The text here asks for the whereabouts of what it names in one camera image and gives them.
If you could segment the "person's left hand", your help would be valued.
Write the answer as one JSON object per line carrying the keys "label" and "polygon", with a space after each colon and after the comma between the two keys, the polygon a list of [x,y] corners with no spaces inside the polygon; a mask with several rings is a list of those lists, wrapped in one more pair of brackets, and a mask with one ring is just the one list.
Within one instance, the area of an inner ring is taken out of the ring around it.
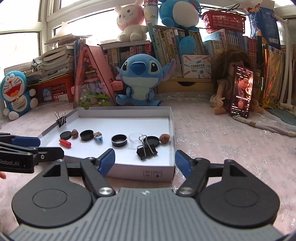
{"label": "person's left hand", "polygon": [[4,172],[0,172],[0,178],[1,179],[6,179],[6,174]]}

